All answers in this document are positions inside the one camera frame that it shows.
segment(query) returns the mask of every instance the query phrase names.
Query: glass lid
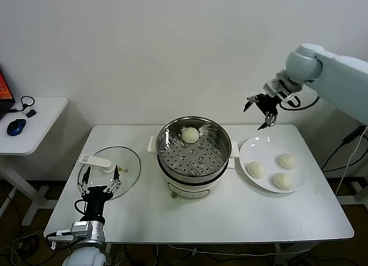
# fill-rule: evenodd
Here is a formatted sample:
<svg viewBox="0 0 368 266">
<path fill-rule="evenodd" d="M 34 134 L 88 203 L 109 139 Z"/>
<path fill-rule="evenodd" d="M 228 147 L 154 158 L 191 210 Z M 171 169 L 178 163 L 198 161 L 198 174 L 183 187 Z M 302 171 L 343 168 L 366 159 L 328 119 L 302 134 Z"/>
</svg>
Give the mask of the glass lid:
<svg viewBox="0 0 368 266">
<path fill-rule="evenodd" d="M 127 147 L 107 147 L 93 156 L 110 160 L 114 168 L 116 165 L 118 166 L 121 186 L 114 193 L 112 200 L 127 193 L 137 182 L 141 165 L 138 155 L 133 150 Z M 83 175 L 88 167 L 91 167 L 91 171 L 87 187 L 109 186 L 113 181 L 114 171 L 106 173 L 100 166 L 84 164 L 79 171 L 78 184 L 82 183 Z"/>
</svg>

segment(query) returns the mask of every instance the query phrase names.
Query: white table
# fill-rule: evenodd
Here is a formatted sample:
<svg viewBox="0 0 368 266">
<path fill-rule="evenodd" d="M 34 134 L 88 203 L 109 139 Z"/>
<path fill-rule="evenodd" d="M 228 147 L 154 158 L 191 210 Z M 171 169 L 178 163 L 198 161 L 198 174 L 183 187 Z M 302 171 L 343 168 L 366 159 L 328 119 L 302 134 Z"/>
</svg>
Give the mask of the white table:
<svg viewBox="0 0 368 266">
<path fill-rule="evenodd" d="M 68 100 L 63 97 L 35 98 L 33 108 L 37 114 L 32 118 L 27 118 L 21 112 L 6 114 L 0 119 L 0 155 L 24 156 L 33 153 L 67 104 Z M 21 108 L 20 102 L 16 104 L 16 108 Z M 26 126 L 21 134 L 14 137 L 9 136 L 6 133 L 6 128 L 11 121 L 17 118 L 26 119 Z M 2 156 L 0 156 L 0 175 L 14 186 L 9 194 L 10 198 L 14 196 L 18 189 L 32 200 L 32 204 L 22 221 L 23 226 L 29 226 L 32 223 L 38 209 L 53 209 L 55 207 L 56 200 L 44 198 L 48 187 L 41 187 L 37 192 L 20 174 L 12 169 Z M 0 217 L 9 202 L 8 198 L 4 201 L 0 208 Z"/>
<path fill-rule="evenodd" d="M 293 125 L 257 131 L 258 125 L 223 126 L 239 145 L 268 135 L 283 137 L 291 152 L 298 151 L 309 165 L 301 189 L 291 194 L 267 192 L 253 184 L 236 160 L 211 194 L 198 201 L 173 199 L 163 182 L 155 154 L 147 152 L 150 136 L 159 125 L 96 126 L 81 153 L 122 145 L 141 160 L 141 175 L 125 195 L 105 205 L 104 227 L 109 243 L 240 243 L 307 242 L 351 238 L 354 231 L 306 143 Z M 76 186 L 82 165 L 76 163 L 45 230 L 45 235 L 70 228 L 81 215 L 73 204 L 80 199 Z"/>
</svg>

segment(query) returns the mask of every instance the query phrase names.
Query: stainless steel steamer basket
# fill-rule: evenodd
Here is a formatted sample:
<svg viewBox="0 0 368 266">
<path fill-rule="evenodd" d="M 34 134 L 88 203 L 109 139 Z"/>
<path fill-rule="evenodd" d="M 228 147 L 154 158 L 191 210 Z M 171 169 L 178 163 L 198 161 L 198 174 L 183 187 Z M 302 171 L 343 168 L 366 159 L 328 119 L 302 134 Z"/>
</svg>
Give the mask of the stainless steel steamer basket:
<svg viewBox="0 0 368 266">
<path fill-rule="evenodd" d="M 184 142 L 181 137 L 182 130 L 188 127 L 200 133 L 193 144 Z M 214 121 L 183 117 L 171 121 L 160 131 L 156 149 L 166 175 L 195 186 L 213 182 L 222 174 L 231 154 L 231 140 Z"/>
</svg>

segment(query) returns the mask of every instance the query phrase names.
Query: steamed bun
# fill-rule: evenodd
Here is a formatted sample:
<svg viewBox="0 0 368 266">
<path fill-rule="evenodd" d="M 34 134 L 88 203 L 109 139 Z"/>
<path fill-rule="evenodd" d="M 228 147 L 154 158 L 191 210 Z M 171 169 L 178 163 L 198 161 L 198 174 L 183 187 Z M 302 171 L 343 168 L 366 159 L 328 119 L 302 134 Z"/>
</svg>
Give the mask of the steamed bun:
<svg viewBox="0 0 368 266">
<path fill-rule="evenodd" d="M 265 174 L 264 166 L 256 161 L 253 161 L 247 165 L 248 173 L 254 178 L 261 178 Z"/>
<path fill-rule="evenodd" d="M 278 164 L 284 169 L 293 169 L 295 167 L 295 159 L 291 154 L 282 154 L 277 158 Z"/>
<path fill-rule="evenodd" d="M 200 133 L 194 127 L 188 127 L 182 130 L 182 139 L 187 144 L 193 144 L 200 138 Z"/>
<path fill-rule="evenodd" d="M 282 190 L 290 190 L 293 187 L 293 181 L 286 173 L 277 173 L 272 177 L 275 186 Z"/>
</svg>

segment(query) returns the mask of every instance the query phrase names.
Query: white wall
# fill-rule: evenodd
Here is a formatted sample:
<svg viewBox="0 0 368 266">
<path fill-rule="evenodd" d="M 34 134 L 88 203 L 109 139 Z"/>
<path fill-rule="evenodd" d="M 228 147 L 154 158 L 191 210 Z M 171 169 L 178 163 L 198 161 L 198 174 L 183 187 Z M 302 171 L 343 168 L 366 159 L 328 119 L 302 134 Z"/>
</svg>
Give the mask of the white wall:
<svg viewBox="0 0 368 266">
<path fill-rule="evenodd" d="M 78 117 L 65 116 L 67 126 L 83 126 L 70 146 L 96 124 L 165 124 L 191 114 L 259 124 L 256 108 L 242 113 L 246 97 L 298 44 L 368 60 L 366 1 L 0 0 L 0 64 L 17 92 L 70 99 Z M 315 93 L 301 97 L 308 104 Z M 313 145 L 333 111 L 321 101 L 280 112 L 279 123 L 298 125 Z M 355 122 L 341 126 L 339 140 Z M 318 160 L 333 149 L 310 147 Z M 49 179 L 48 170 L 28 178 Z M 65 179 L 68 170 L 51 176 Z"/>
</svg>

